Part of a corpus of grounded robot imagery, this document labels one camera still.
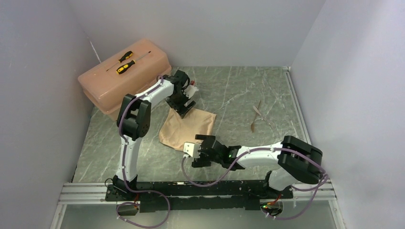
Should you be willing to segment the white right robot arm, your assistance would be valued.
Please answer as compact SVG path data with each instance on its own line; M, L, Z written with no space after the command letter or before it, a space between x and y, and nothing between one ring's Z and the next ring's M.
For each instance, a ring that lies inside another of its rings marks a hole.
M209 167L217 163L229 171L265 166L270 173L265 178L263 192L275 198L297 182L317 185L326 175L318 148L287 135L280 142L266 146L226 146L213 135L196 135L198 143L186 142L183 152L193 158L192 167Z

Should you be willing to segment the orange cloth napkin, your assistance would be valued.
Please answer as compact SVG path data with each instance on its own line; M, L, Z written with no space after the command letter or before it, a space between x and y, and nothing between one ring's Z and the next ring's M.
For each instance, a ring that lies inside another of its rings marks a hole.
M198 143L196 135L210 135L213 130L216 114L192 108L184 118L170 109L160 129L160 142L178 151L183 150L184 143Z

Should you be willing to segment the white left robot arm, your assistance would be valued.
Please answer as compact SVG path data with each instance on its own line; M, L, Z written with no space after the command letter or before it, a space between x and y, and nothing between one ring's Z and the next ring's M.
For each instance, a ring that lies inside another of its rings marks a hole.
M118 133L121 137L121 155L113 185L124 200L132 200L137 194L137 159L143 137L151 123L151 110L160 103L166 103L180 118L184 118L195 106L191 101L194 92L189 76L177 70L173 76L159 76L157 82L136 95L124 96L117 118Z

